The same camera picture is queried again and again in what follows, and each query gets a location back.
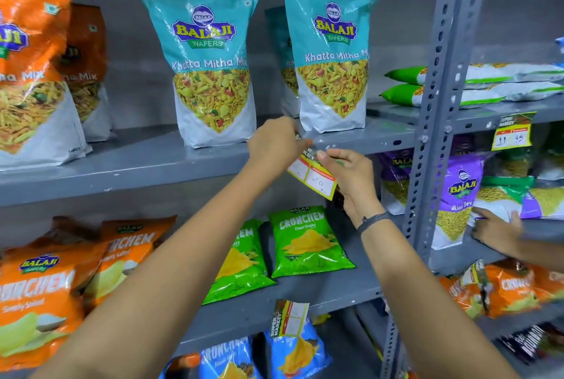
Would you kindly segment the person's left hand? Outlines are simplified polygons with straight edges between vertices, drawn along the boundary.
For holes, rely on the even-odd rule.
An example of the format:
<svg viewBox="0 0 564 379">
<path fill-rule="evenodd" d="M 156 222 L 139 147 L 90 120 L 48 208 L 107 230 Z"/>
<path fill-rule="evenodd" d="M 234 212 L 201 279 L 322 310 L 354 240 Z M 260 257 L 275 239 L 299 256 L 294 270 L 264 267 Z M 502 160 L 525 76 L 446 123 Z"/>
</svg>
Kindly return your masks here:
<svg viewBox="0 0 564 379">
<path fill-rule="evenodd" d="M 294 130 L 297 122 L 290 117 L 266 120 L 248 141 L 249 168 L 269 178 L 286 172 L 300 157 L 293 154 Z"/>
</svg>

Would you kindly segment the yellow shelf price label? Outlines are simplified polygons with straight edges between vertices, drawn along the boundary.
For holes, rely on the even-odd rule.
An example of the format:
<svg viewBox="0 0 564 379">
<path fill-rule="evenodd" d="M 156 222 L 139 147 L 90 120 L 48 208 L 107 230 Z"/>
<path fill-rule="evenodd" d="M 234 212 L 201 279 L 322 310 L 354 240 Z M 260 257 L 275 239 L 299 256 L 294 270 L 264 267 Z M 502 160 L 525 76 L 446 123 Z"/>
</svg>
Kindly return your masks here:
<svg viewBox="0 0 564 379">
<path fill-rule="evenodd" d="M 267 335 L 271 339 L 299 338 L 304 330 L 310 304 L 277 299 Z"/>
<path fill-rule="evenodd" d="M 491 152 L 531 147 L 531 126 L 537 112 L 502 116 L 492 140 Z"/>
</svg>

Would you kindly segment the green chips packet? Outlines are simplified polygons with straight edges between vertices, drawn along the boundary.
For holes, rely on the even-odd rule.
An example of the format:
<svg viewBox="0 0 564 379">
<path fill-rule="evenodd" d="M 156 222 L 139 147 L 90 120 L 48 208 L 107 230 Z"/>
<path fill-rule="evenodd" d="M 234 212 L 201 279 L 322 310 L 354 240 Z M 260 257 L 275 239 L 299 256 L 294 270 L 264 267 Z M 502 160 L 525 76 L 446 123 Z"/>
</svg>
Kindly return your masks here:
<svg viewBox="0 0 564 379">
<path fill-rule="evenodd" d="M 272 286 L 264 261 L 257 219 L 247 220 L 224 260 L 202 305 L 220 302 Z"/>
<path fill-rule="evenodd" d="M 272 278 L 355 269 L 331 228 L 324 206 L 268 215 L 275 241 Z"/>
</svg>

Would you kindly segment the green and white flat packet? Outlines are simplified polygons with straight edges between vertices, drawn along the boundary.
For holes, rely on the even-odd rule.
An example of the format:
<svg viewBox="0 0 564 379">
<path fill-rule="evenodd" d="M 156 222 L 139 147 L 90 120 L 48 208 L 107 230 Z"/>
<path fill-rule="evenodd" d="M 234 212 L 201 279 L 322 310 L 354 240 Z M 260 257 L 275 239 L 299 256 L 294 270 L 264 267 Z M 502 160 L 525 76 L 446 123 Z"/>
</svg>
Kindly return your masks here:
<svg viewBox="0 0 564 379">
<path fill-rule="evenodd" d="M 381 97 L 394 105 L 419 108 L 424 86 L 399 84 L 384 91 Z M 564 93 L 564 85 L 553 82 L 498 83 L 479 90 L 463 90 L 460 107 L 471 109 L 501 101 L 539 101 Z"/>
<path fill-rule="evenodd" d="M 413 66 L 387 72 L 385 77 L 397 82 L 424 85 L 427 67 Z M 537 63 L 473 63 L 468 67 L 465 87 L 480 88 L 496 83 L 555 82 L 564 79 L 564 62 Z"/>
</svg>

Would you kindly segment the person's left forearm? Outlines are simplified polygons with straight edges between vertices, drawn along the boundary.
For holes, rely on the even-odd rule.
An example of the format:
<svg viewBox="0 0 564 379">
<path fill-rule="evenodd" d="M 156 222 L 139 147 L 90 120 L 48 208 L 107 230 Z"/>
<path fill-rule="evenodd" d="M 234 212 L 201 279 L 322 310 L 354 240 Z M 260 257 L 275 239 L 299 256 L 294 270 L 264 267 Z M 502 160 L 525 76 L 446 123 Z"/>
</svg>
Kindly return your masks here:
<svg viewBox="0 0 564 379">
<path fill-rule="evenodd" d="M 287 167 L 249 160 L 28 379 L 157 379 L 255 200 Z"/>
</svg>

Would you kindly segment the black snack packet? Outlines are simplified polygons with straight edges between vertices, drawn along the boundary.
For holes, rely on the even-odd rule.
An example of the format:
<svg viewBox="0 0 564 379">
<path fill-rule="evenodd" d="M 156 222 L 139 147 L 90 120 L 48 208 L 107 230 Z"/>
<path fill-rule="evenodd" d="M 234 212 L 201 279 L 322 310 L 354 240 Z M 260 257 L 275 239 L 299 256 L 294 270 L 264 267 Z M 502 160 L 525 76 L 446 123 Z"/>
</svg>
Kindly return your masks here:
<svg viewBox="0 0 564 379">
<path fill-rule="evenodd" d="M 553 323 L 541 323 L 496 339 L 524 365 L 564 359 L 564 331 Z"/>
</svg>

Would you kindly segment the black wristband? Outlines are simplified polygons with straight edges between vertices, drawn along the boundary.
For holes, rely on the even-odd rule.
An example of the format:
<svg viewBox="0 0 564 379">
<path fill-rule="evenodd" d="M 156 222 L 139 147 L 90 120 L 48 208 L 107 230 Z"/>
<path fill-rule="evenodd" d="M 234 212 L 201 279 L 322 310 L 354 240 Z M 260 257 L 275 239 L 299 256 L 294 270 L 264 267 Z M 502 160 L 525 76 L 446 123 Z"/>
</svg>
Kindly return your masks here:
<svg viewBox="0 0 564 379">
<path fill-rule="evenodd" d="M 382 220 L 391 220 L 392 215 L 388 212 L 374 214 L 370 217 L 363 217 L 361 224 L 357 227 L 358 234 L 364 233 L 370 226 Z"/>
</svg>

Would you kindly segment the person's right hand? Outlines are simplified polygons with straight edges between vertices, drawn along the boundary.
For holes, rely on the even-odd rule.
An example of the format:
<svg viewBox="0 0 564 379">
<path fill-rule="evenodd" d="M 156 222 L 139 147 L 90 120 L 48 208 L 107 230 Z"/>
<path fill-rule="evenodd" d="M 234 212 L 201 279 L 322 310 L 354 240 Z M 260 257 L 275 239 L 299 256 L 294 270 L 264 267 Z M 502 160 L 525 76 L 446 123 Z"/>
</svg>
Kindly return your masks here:
<svg viewBox="0 0 564 379">
<path fill-rule="evenodd" d="M 363 217 L 384 212 L 376 193 L 372 162 L 354 151 L 353 163 L 321 163 L 337 182 L 343 196 L 343 208 L 357 228 Z"/>
</svg>

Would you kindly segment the purple snack packet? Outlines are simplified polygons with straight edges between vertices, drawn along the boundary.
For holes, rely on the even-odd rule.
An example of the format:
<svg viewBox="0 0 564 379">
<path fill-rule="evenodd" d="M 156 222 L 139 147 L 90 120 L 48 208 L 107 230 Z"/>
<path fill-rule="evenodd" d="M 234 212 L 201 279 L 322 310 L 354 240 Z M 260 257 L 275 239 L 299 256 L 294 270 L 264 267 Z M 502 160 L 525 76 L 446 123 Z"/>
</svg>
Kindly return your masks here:
<svg viewBox="0 0 564 379">
<path fill-rule="evenodd" d="M 378 153 L 381 170 L 381 203 L 391 215 L 405 211 L 414 149 Z"/>
<path fill-rule="evenodd" d="M 564 187 L 532 188 L 523 197 L 520 217 L 564 221 Z"/>
<path fill-rule="evenodd" d="M 479 153 L 449 158 L 433 236 L 433 250 L 462 243 L 482 181 L 483 165 L 484 155 Z"/>
</svg>

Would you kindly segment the large orange snack mix bag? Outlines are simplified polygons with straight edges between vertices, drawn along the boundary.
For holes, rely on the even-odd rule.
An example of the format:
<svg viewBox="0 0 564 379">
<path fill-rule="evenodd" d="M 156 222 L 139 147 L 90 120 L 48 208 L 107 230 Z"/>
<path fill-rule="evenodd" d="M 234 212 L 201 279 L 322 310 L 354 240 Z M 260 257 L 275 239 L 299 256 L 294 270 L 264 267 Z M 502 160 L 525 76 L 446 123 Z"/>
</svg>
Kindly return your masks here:
<svg viewBox="0 0 564 379">
<path fill-rule="evenodd" d="M 71 0 L 0 0 L 0 172 L 60 166 L 91 152 L 57 69 Z"/>
<path fill-rule="evenodd" d="M 112 121 L 104 80 L 107 74 L 107 29 L 98 6 L 71 4 L 67 49 L 60 59 L 86 142 L 111 136 Z"/>
</svg>

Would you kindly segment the blue chips packet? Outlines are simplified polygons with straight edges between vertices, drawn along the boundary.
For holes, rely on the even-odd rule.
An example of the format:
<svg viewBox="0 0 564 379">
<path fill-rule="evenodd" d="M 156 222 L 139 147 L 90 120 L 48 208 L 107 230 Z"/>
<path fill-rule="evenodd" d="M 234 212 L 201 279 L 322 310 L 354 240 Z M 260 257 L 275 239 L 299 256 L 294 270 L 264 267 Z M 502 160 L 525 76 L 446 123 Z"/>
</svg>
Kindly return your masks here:
<svg viewBox="0 0 564 379">
<path fill-rule="evenodd" d="M 248 337 L 200 352 L 199 379 L 257 379 L 257 373 Z"/>
<path fill-rule="evenodd" d="M 298 338 L 271 338 L 269 332 L 264 335 L 271 353 L 271 379 L 308 379 L 333 363 L 309 319 Z"/>
</svg>

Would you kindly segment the grey perforated metal upright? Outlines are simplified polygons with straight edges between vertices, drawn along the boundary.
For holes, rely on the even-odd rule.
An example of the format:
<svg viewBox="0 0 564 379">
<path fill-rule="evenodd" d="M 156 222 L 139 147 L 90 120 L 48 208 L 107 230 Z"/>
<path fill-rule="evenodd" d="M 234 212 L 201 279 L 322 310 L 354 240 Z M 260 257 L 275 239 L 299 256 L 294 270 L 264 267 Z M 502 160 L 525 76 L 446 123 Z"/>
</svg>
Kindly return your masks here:
<svg viewBox="0 0 564 379">
<path fill-rule="evenodd" d="M 436 0 L 427 77 L 415 128 L 415 144 L 402 231 L 428 275 L 455 124 L 482 0 Z"/>
</svg>

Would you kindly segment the green and white snack packet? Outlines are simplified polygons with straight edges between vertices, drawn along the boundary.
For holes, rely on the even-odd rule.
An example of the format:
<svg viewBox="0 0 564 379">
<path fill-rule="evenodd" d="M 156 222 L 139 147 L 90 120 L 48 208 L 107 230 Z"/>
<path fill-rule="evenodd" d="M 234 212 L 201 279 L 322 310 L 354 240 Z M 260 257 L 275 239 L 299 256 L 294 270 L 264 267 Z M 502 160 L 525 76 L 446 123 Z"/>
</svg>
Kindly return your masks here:
<svg viewBox="0 0 564 379">
<path fill-rule="evenodd" d="M 483 176 L 473 208 L 488 210 L 509 223 L 513 212 L 521 213 L 525 194 L 534 183 L 533 176 Z"/>
</svg>

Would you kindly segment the orange chips packet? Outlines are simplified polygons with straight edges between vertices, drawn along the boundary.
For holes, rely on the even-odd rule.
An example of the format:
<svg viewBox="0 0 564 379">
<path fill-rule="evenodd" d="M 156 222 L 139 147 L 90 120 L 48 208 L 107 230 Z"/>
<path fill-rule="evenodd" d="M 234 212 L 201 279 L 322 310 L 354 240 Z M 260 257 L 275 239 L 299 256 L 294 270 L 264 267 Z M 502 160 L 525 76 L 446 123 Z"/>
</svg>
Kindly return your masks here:
<svg viewBox="0 0 564 379">
<path fill-rule="evenodd" d="M 529 264 L 534 274 L 533 288 L 541 304 L 564 300 L 564 274 Z"/>
<path fill-rule="evenodd" d="M 44 364 L 83 323 L 81 296 L 105 243 L 5 249 L 0 259 L 0 372 Z"/>
<path fill-rule="evenodd" d="M 50 229 L 24 246 L 39 255 L 69 255 L 75 258 L 100 259 L 106 252 L 99 231 L 69 217 L 52 218 Z"/>
<path fill-rule="evenodd" d="M 489 280 L 486 287 L 486 310 L 489 318 L 541 308 L 534 288 L 534 271 L 525 263 L 504 259 L 487 264 L 485 272 Z"/>
<path fill-rule="evenodd" d="M 177 216 L 153 219 L 108 220 L 100 228 L 107 243 L 102 260 L 83 292 L 87 313 L 92 312 L 152 254 L 175 224 Z"/>
<path fill-rule="evenodd" d="M 463 283 L 461 276 L 442 276 L 442 287 L 455 303 L 472 319 L 485 315 L 482 288 L 477 283 Z"/>
</svg>

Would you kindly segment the grey metal shelf board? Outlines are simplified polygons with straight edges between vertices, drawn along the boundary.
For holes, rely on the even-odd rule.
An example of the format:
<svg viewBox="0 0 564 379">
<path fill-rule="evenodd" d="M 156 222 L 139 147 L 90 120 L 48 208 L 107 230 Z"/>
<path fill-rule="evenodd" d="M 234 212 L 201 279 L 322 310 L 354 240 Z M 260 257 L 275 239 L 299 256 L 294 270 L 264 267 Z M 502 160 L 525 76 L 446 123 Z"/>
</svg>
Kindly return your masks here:
<svg viewBox="0 0 564 379">
<path fill-rule="evenodd" d="M 525 328 L 564 317 L 564 300 L 543 304 L 539 310 L 504 315 L 499 318 L 482 316 L 476 325 L 490 341 Z"/>
<path fill-rule="evenodd" d="M 318 315 L 382 297 L 380 282 L 349 218 L 329 209 L 328 222 L 356 268 L 286 276 L 276 279 L 275 285 L 202 306 L 173 356 L 264 332 L 277 299 L 309 303 L 308 313 Z"/>
<path fill-rule="evenodd" d="M 523 226 L 528 239 L 564 243 L 564 220 L 525 219 Z M 456 274 L 476 260 L 490 264 L 506 257 L 473 239 L 470 233 L 468 227 L 459 245 L 430 251 L 428 267 L 435 275 Z"/>
<path fill-rule="evenodd" d="M 0 207 L 234 175 L 246 142 L 192 149 L 173 125 L 128 128 L 60 166 L 0 172 Z"/>
<path fill-rule="evenodd" d="M 413 126 L 418 124 L 420 112 L 420 108 L 385 102 L 368 104 L 368 113 L 374 117 Z M 453 130 L 456 134 L 495 130 L 504 116 L 532 112 L 535 113 L 533 123 L 564 120 L 564 93 L 539 101 L 503 101 L 485 107 L 459 110 Z"/>
</svg>

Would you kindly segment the yellow and white price tag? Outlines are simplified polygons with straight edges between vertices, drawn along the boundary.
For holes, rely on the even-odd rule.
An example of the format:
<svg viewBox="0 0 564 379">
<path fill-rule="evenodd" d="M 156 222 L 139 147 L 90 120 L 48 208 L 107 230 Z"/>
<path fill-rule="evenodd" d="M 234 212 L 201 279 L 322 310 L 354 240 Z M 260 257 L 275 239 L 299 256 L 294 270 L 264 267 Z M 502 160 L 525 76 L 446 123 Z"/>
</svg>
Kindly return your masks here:
<svg viewBox="0 0 564 379">
<path fill-rule="evenodd" d="M 333 200 L 337 182 L 316 157 L 316 150 L 309 147 L 287 169 L 301 183 L 325 199 Z"/>
</svg>

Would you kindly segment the person's right forearm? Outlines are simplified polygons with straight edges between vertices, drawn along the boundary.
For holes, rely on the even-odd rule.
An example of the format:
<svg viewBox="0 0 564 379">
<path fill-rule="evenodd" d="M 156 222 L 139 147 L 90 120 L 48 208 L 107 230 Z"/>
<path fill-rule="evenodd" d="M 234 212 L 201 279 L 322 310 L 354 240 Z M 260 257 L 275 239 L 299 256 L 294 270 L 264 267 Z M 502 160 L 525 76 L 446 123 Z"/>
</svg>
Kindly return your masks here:
<svg viewBox="0 0 564 379">
<path fill-rule="evenodd" d="M 520 379 L 390 219 L 359 229 L 419 379 Z"/>
</svg>

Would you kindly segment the teal snack mix bag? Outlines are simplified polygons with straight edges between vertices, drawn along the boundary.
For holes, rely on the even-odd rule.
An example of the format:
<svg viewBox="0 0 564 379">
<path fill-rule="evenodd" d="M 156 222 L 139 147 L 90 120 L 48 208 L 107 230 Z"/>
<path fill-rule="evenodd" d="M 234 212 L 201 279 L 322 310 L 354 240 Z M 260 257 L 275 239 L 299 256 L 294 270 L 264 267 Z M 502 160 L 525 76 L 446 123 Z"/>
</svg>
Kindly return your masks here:
<svg viewBox="0 0 564 379">
<path fill-rule="evenodd" d="M 264 11 L 271 45 L 278 61 L 280 74 L 281 110 L 287 116 L 300 115 L 300 94 L 294 66 L 292 40 L 286 19 L 285 6 L 276 6 Z"/>
<path fill-rule="evenodd" d="M 258 0 L 142 0 L 174 72 L 177 124 L 194 149 L 247 141 L 257 128 L 247 36 Z"/>
<path fill-rule="evenodd" d="M 305 131 L 365 127 L 370 16 L 378 1 L 285 0 Z"/>
</svg>

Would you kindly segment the another person's forearm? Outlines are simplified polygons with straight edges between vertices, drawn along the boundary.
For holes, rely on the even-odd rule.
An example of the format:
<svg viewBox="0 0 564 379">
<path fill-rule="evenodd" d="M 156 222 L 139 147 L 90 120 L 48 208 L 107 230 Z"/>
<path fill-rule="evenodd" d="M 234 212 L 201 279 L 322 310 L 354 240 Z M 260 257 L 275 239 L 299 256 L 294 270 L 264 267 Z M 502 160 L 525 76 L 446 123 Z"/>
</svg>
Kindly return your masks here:
<svg viewBox="0 0 564 379">
<path fill-rule="evenodd" d="M 505 255 L 564 274 L 564 243 L 517 239 Z"/>
</svg>

